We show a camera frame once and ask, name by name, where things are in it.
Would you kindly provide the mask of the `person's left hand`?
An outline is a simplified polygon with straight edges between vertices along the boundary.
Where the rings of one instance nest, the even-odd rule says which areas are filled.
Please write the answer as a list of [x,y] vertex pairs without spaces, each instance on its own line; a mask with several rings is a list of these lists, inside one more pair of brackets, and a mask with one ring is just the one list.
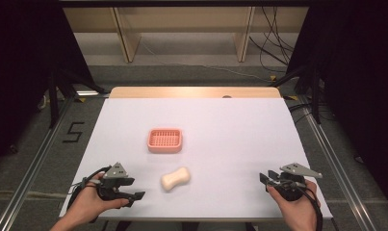
[[89,181],[79,192],[70,208],[61,218],[68,229],[87,223],[97,218],[101,213],[119,209],[129,201],[124,198],[105,201],[97,193],[96,184]]

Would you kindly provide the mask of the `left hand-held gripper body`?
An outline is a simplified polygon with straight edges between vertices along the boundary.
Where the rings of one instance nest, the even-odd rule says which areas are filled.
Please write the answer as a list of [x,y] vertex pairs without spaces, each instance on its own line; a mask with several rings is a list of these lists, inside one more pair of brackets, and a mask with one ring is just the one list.
[[132,178],[128,176],[127,171],[124,169],[120,162],[115,163],[110,167],[100,179],[100,184],[97,187],[97,193],[103,200],[114,200],[117,193],[121,193],[119,190],[122,187],[119,184],[119,180],[123,178]]

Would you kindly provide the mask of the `aluminium floor rail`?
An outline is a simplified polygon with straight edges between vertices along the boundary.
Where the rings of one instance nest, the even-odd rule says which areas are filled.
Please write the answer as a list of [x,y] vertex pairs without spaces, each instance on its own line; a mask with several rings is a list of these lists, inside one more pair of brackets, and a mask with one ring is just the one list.
[[313,132],[314,141],[320,146],[325,162],[337,182],[337,189],[343,194],[360,230],[376,231],[375,221],[372,219],[364,200],[353,186],[322,125],[313,117],[313,108],[303,108],[303,117],[306,119],[309,129]]
[[0,231],[48,231],[57,221],[104,100],[61,99],[54,126],[47,108],[30,120],[0,159]]

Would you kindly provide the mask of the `white table cover sheet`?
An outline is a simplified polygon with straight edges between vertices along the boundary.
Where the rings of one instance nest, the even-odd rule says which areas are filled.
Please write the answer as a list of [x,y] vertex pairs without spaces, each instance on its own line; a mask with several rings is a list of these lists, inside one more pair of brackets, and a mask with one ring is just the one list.
[[[178,153],[151,153],[150,130],[182,131]],[[103,218],[161,221],[262,221],[280,218],[259,173],[308,163],[281,98],[123,98],[104,102],[74,179],[122,163],[145,192]],[[161,177],[186,167],[191,180],[165,191]]]

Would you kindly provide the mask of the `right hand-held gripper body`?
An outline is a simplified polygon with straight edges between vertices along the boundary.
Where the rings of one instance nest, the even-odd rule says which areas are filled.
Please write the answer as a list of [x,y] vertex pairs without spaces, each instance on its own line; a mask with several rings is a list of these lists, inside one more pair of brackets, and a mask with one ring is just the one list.
[[269,175],[269,186],[274,187],[287,201],[296,201],[303,196],[306,190],[306,177],[322,178],[320,172],[312,170],[298,163],[280,167],[279,179],[272,180]]

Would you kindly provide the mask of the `cream bone-shaped toy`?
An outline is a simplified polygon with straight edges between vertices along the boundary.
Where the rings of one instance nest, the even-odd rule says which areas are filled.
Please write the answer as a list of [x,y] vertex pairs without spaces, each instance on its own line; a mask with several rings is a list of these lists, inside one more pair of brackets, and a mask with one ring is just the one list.
[[186,167],[180,167],[176,171],[161,177],[161,185],[165,191],[172,190],[175,186],[185,184],[191,180],[191,174]]

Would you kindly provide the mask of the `black curtain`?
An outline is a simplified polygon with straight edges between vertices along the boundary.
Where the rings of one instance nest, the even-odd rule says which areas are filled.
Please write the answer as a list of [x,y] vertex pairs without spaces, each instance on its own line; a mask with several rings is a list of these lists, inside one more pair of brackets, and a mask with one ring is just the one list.
[[289,68],[310,62],[356,153],[388,200],[388,0],[307,0]]
[[0,0],[0,157],[49,87],[92,83],[58,0]]

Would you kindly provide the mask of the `black tripod stand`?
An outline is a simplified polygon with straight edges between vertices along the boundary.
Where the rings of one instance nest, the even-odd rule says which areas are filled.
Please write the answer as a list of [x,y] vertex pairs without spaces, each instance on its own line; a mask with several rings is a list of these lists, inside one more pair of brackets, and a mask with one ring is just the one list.
[[287,72],[283,77],[271,83],[271,87],[277,88],[289,80],[298,77],[295,92],[305,94],[309,90],[312,95],[312,116],[318,124],[321,123],[319,113],[320,100],[320,74],[318,69],[313,65],[301,65],[292,71]]
[[58,91],[63,94],[64,98],[73,98],[77,95],[74,85],[80,84],[81,86],[96,91],[98,94],[109,93],[108,90],[95,84],[89,71],[86,74],[78,74],[57,64],[48,66],[48,71],[47,79],[51,115],[50,128],[54,127],[60,118]]

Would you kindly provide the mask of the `pink soap dish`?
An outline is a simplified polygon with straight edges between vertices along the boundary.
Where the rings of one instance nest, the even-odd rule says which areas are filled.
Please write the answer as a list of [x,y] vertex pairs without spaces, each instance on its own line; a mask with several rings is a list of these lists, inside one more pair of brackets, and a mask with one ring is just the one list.
[[155,128],[149,131],[147,148],[151,153],[178,153],[182,150],[182,131],[175,128]]

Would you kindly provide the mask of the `light wooden shelf unit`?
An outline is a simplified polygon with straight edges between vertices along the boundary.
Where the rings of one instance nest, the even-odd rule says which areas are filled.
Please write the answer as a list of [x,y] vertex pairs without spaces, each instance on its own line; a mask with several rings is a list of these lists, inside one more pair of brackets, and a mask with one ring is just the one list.
[[143,33],[229,33],[236,56],[246,60],[249,36],[267,33],[277,21],[278,33],[298,33],[306,7],[65,7],[75,33],[116,33],[124,60],[131,63]]

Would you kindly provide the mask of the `person's right hand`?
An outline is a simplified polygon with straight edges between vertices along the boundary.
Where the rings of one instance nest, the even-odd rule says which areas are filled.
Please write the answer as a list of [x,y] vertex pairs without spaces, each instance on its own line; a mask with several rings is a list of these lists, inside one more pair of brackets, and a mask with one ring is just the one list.
[[272,186],[268,186],[268,192],[272,199],[277,203],[282,217],[289,228],[292,225],[301,225],[302,223],[310,223],[317,226],[315,208],[305,195],[299,200],[287,201]]

